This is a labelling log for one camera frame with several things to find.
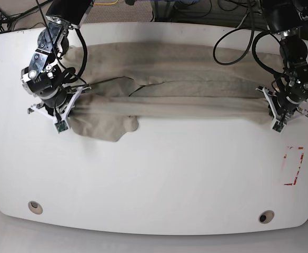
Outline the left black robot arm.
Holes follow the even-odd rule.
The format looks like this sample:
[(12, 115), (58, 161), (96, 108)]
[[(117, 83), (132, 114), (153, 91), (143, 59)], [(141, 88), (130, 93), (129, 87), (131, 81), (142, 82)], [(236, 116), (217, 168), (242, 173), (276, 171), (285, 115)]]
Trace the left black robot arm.
[[(308, 102), (308, 49), (299, 36), (302, 20), (292, 1), (260, 1), (262, 15), (268, 30), (258, 34), (252, 44), (252, 54), (257, 64), (274, 76), (271, 83), (273, 91), (259, 87), (269, 103), (273, 117), (272, 128), (281, 132), (287, 123), (297, 116), (308, 118), (308, 111), (300, 107)], [(283, 71), (278, 72), (263, 64), (257, 57), (258, 41), (267, 35), (281, 36), (280, 55), (283, 59)]]

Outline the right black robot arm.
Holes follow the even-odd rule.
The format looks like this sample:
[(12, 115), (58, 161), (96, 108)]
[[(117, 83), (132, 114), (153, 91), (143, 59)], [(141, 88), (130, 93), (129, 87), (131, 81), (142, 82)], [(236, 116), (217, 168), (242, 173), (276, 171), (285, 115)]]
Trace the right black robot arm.
[[(68, 115), (75, 101), (89, 86), (82, 79), (88, 50), (80, 28), (94, 1), (53, 1), (42, 14), (44, 30), (37, 39), (37, 49), (28, 67), (21, 72), (25, 91), (40, 98), (28, 113), (37, 112), (50, 119), (58, 132), (69, 129)], [(79, 70), (61, 63), (68, 49), (67, 36), (74, 30), (82, 44), (83, 59)]]

